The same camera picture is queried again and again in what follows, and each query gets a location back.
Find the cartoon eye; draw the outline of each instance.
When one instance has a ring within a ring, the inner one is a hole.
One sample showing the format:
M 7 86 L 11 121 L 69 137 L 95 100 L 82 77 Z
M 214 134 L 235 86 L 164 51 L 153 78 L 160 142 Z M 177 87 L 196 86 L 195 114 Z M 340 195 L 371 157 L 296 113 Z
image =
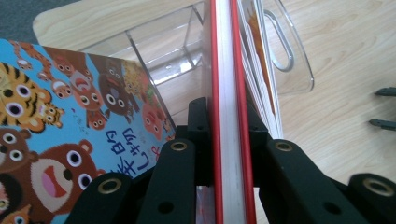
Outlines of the cartoon eye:
M 13 102 L 6 105 L 6 111 L 10 116 L 19 118 L 23 114 L 23 107 Z
M 82 189 L 87 188 L 92 181 L 92 178 L 87 174 L 82 174 L 78 177 L 79 187 Z
M 47 116 L 47 121 L 53 121 L 53 116 Z
M 120 107 L 125 107 L 125 103 L 122 100 L 119 100 L 119 106 Z
M 90 100 L 86 96 L 80 96 L 79 98 L 84 105 L 88 105 L 90 103 Z
M 92 98 L 95 102 L 98 102 L 98 101 L 99 101 L 98 95 L 96 95 L 96 93 L 91 94 L 91 98 Z
M 21 216 L 15 216 L 14 217 L 14 223 L 16 224 L 25 224 L 25 219 Z
M 67 152 L 67 161 L 73 167 L 78 167 L 82 163 L 81 156 L 75 150 L 70 150 Z
M 107 101 L 108 101 L 111 105 L 114 105 L 114 104 L 116 103 L 116 99 L 114 99 L 114 96 L 113 96 L 113 95 L 108 94 L 108 95 L 106 96 L 106 98 L 107 98 Z
M 23 155 L 18 150 L 12 150 L 9 153 L 9 157 L 14 161 L 21 161 L 23 159 Z
M 9 201 L 7 199 L 0 200 L 0 211 L 8 209 Z
M 12 133 L 6 133 L 3 135 L 3 140 L 8 144 L 14 144 L 17 142 L 17 138 Z
M 18 85 L 17 86 L 17 93 L 22 96 L 22 97 L 29 97 L 30 96 L 30 90 L 26 86 L 23 85 Z

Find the hardcover book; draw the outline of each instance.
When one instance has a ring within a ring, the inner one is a hole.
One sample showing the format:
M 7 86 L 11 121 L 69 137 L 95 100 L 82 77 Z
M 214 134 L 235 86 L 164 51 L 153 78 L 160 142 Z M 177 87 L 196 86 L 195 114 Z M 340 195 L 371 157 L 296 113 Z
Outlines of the hardcover book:
M 145 65 L 4 39 L 0 123 L 2 223 L 62 222 L 93 179 L 145 173 L 175 135 Z

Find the colorful illustration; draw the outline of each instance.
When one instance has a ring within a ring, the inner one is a hole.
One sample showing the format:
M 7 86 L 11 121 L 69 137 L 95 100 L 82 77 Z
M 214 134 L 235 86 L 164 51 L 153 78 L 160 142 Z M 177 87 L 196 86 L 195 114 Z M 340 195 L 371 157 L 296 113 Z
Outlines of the colorful illustration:
M 65 98 L 71 95 L 70 87 L 61 79 L 57 79 L 53 76 L 50 69 L 52 64 L 49 59 L 47 59 L 43 54 L 38 52 L 32 44 L 9 41 L 14 47 L 15 55 L 18 57 L 17 64 L 19 68 L 23 70 L 34 69 L 32 64 L 26 61 L 21 56 L 21 49 L 23 49 L 29 57 L 32 59 L 39 60 L 41 62 L 41 71 L 37 73 L 37 77 L 41 80 L 51 83 L 51 90 L 59 98 Z
M 125 90 L 136 95 L 143 101 L 142 119 L 145 121 L 145 128 L 154 134 L 157 139 L 161 139 L 163 128 L 168 133 L 169 123 L 161 104 L 155 94 L 155 89 L 151 85 L 144 69 L 137 63 L 123 62 L 125 67 Z
M 61 109 L 55 109 L 54 117 L 49 109 L 56 108 L 51 103 L 50 92 L 41 89 L 20 70 L 6 63 L 0 63 L 0 120 L 2 125 L 18 125 L 34 133 L 41 133 L 45 125 L 62 127 Z
M 1 224 L 22 224 L 29 223 L 30 204 L 26 205 L 19 211 L 9 214 L 3 219 Z
M 143 174 L 175 135 L 140 63 L 3 39 L 0 49 L 0 223 L 64 222 L 97 176 Z

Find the cartoon bear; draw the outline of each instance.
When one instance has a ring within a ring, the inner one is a hole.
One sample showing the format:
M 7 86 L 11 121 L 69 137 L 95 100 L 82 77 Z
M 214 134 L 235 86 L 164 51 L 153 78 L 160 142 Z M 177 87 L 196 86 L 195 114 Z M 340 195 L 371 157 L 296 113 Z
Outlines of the cartoon bear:
M 39 111 L 51 100 L 50 92 L 40 88 L 22 71 L 0 63 L 0 124 L 18 125 L 33 133 L 42 133 L 46 124 L 55 124 L 43 120 Z
M 26 139 L 30 137 L 30 132 L 24 129 L 0 129 L 0 174 L 18 169 L 29 161 L 38 160 L 37 153 L 29 151 L 26 144 Z
M 93 81 L 91 71 L 88 69 L 85 54 L 71 50 L 59 50 L 49 47 L 44 47 L 44 50 L 51 57 L 56 69 L 71 77 L 76 71 L 79 71 L 87 79 Z
M 108 108 L 106 117 L 109 118 L 110 112 L 113 112 L 124 116 L 131 123 L 129 117 L 133 111 L 139 111 L 139 106 L 134 96 L 125 90 L 121 61 L 98 55 L 90 55 L 90 58 L 99 72 L 99 90 Z
M 87 110 L 87 127 L 93 128 L 97 131 L 105 128 L 107 119 L 101 110 L 90 111 Z
M 76 71 L 70 78 L 70 86 L 77 103 L 84 109 L 99 110 L 103 104 L 103 98 L 90 79 Z
M 149 133 L 154 134 L 157 140 L 161 140 L 163 134 L 162 123 L 165 121 L 165 114 L 160 106 L 152 104 L 146 94 L 142 94 L 143 108 L 142 119 L 145 128 Z
M 39 154 L 38 161 L 10 172 L 27 196 L 17 210 L 30 204 L 34 223 L 50 223 L 55 216 L 70 213 L 81 192 L 105 172 L 96 169 L 91 153 L 91 143 L 83 139 L 51 147 Z

